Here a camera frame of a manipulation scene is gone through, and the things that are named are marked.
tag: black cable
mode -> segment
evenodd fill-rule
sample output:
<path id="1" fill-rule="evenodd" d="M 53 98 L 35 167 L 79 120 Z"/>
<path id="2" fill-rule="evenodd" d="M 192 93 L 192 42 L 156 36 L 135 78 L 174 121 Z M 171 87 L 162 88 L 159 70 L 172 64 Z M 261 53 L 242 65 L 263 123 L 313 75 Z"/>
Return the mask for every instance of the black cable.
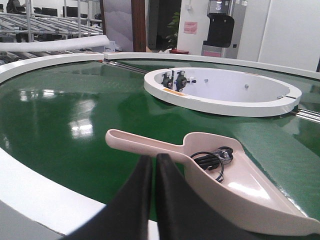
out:
<path id="1" fill-rule="evenodd" d="M 223 175 L 224 175 L 224 164 L 223 164 L 223 162 L 222 162 L 222 160 L 219 158 L 219 157 L 217 157 L 216 155 L 214 155 L 212 152 L 209 152 L 209 151 L 198 151 L 198 152 L 196 152 L 196 153 L 194 153 L 194 154 L 192 154 L 191 156 L 190 156 L 190 158 L 194 158 L 196 155 L 199 155 L 199 154 L 207 154 L 207 155 L 210 155 L 210 156 L 212 156 L 215 160 L 218 160 L 219 161 L 219 163 L 220 163 L 220 165 L 221 165 L 221 171 L 220 171 L 220 174 L 219 174 L 219 176 L 215 179 L 216 181 L 218 181 L 219 183 L 221 183 L 223 180 L 224 180 L 224 178 L 223 178 Z M 210 160 L 210 161 L 199 161 L 200 163 L 198 163 L 198 162 L 196 162 L 203 170 L 206 170 L 206 169 L 208 169 L 208 170 L 212 170 L 212 169 L 214 169 L 214 168 L 217 168 L 217 167 L 214 167 L 214 168 L 211 168 L 211 166 L 213 165 L 213 163 L 212 163 L 212 160 Z"/>

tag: pink sign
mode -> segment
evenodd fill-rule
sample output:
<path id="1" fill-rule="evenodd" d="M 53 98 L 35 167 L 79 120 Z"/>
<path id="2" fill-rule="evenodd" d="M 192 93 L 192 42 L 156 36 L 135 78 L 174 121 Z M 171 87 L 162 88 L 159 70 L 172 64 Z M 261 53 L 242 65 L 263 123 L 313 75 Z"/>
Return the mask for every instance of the pink sign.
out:
<path id="1" fill-rule="evenodd" d="M 195 21 L 184 22 L 184 33 L 185 34 L 197 34 L 198 23 Z"/>

